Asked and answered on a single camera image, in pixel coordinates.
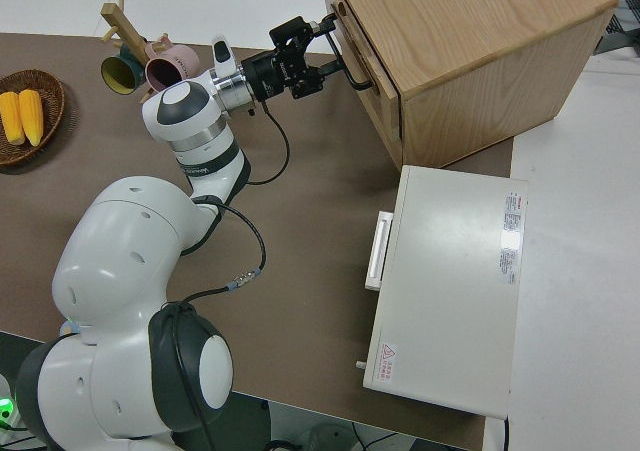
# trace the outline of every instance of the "wicker basket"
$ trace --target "wicker basket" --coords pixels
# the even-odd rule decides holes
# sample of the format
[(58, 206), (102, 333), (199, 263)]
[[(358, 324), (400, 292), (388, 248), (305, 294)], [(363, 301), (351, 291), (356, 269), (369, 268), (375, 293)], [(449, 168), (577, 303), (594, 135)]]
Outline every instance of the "wicker basket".
[(0, 124), (0, 166), (19, 164), (32, 158), (46, 146), (62, 118), (64, 90), (56, 78), (44, 71), (28, 69), (0, 79), (0, 93), (5, 91), (19, 93), (23, 89), (34, 89), (40, 93), (44, 134), (38, 146), (31, 146), (28, 140), (25, 140), (24, 144), (20, 146), (15, 146), (8, 143), (4, 128)]

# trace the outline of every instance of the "mug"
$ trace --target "mug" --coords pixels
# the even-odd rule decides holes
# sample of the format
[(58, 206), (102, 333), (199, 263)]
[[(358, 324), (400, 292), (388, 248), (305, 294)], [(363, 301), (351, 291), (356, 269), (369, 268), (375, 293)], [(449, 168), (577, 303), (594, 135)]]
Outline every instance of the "mug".
[(118, 94), (131, 94), (146, 81), (144, 66), (126, 44), (102, 62), (100, 72), (109, 89)]
[(145, 67), (145, 75), (149, 85), (155, 91), (162, 91), (180, 81), (197, 76), (200, 71), (200, 59), (196, 52), (184, 44), (173, 44), (169, 38), (159, 41), (165, 49), (156, 52), (153, 45), (147, 43), (145, 51), (150, 60)]

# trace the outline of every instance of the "yellow corn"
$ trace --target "yellow corn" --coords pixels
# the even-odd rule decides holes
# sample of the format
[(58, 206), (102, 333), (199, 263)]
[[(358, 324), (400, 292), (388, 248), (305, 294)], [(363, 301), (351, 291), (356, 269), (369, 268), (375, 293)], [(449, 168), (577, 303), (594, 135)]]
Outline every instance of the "yellow corn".
[(18, 95), (13, 91), (0, 94), (0, 118), (7, 141), (16, 146), (24, 143)]
[(31, 146), (40, 144), (44, 132), (44, 121), (42, 117), (42, 101), (37, 91), (25, 89), (20, 91), (20, 119), (22, 128)]

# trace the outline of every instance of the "wall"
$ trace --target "wall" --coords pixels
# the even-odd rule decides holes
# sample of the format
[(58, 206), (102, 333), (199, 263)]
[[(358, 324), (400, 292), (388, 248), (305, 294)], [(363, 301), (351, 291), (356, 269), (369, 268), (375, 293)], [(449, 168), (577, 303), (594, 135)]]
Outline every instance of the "wall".
[[(0, 32), (102, 36), (104, 2), (118, 0), (0, 0)], [(324, 0), (125, 0), (125, 13), (148, 39), (164, 32), (176, 42), (208, 44), (220, 34), (236, 47), (273, 47), (268, 31), (295, 16), (320, 21)], [(310, 51), (330, 52), (317, 39)]]

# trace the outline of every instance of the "green mug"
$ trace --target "green mug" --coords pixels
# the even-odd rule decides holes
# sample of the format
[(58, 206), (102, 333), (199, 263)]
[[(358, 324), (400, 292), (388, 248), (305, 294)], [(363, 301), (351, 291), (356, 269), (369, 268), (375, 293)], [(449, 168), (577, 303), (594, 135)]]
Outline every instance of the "green mug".
[(105, 84), (118, 94), (131, 94), (147, 80), (144, 66), (126, 44), (118, 54), (102, 62), (100, 71)]

